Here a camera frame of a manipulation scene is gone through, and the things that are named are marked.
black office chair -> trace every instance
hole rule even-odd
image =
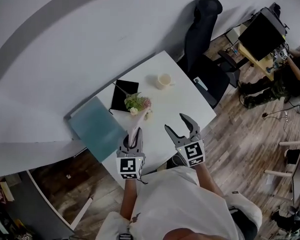
[[[227,74],[203,55],[210,46],[213,29],[222,10],[218,0],[198,0],[194,22],[185,36],[184,56],[177,63],[212,108],[219,103],[230,82]]]
[[[216,59],[214,63],[219,65],[229,77],[230,85],[232,85],[234,88],[237,88],[240,77],[240,68],[249,62],[249,60],[244,57],[238,63],[236,63],[235,60],[231,58],[231,56],[224,50],[220,50],[218,54],[220,55],[220,58]]]

light blue folder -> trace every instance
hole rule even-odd
[[[100,163],[117,149],[119,140],[127,134],[97,97],[83,105],[69,124]]]

black notebook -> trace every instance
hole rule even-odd
[[[125,104],[125,99],[127,98],[127,96],[122,90],[126,91],[128,94],[135,94],[138,92],[139,83],[117,80],[115,84],[117,86],[114,88],[112,104],[110,109],[129,112]]]

white table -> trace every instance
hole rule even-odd
[[[162,73],[170,74],[175,85],[165,90],[157,89],[155,79]],[[153,116],[141,126],[143,152],[146,156],[142,174],[156,170],[176,153],[165,130],[165,124],[179,136],[189,136],[189,130],[179,113],[190,116],[201,129],[216,116],[195,85],[165,51],[132,69],[120,80],[138,82],[138,92],[141,92],[141,96],[150,97],[152,101]],[[115,85],[110,84],[96,95],[107,109],[111,107],[114,90]],[[124,129],[130,127],[132,116],[129,113],[117,110],[111,112]],[[124,187],[125,180],[117,172],[116,157],[116,152],[113,152],[102,164],[121,187]]]
[[[279,142],[279,146],[292,146],[292,145],[300,145],[300,141],[283,141]],[[279,172],[273,170],[265,170],[264,173],[275,175],[283,178],[290,178],[292,183],[292,198],[285,198],[279,195],[271,195],[274,198],[281,199],[287,202],[291,202],[295,205],[295,202],[300,197],[300,153],[298,155],[298,160],[295,164],[295,169],[293,172]]]

dark floor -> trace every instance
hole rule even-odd
[[[220,36],[211,42],[206,54],[216,59],[218,50],[227,47],[228,40]],[[243,81],[256,82],[262,76],[249,64],[241,68],[240,79]],[[224,193],[237,190],[261,208],[263,224],[259,235],[266,238],[278,231],[276,224],[270,221],[271,212],[281,205],[281,214],[287,215],[287,203],[271,198],[269,194],[287,196],[290,184],[288,180],[278,178],[272,185],[266,185],[264,170],[285,169],[285,148],[278,146],[278,142],[283,141],[286,134],[283,120],[264,120],[262,114],[279,111],[282,107],[283,100],[277,100],[247,110],[239,102],[238,91],[229,86],[214,109],[216,118],[202,130],[206,164],[213,178]],[[288,116],[292,123],[284,127],[287,139],[299,140],[300,114],[292,109]],[[123,190],[89,151],[40,167],[32,174],[52,205],[70,223],[87,198],[93,197],[93,203],[75,230],[78,237],[95,239],[107,214],[120,209]]]

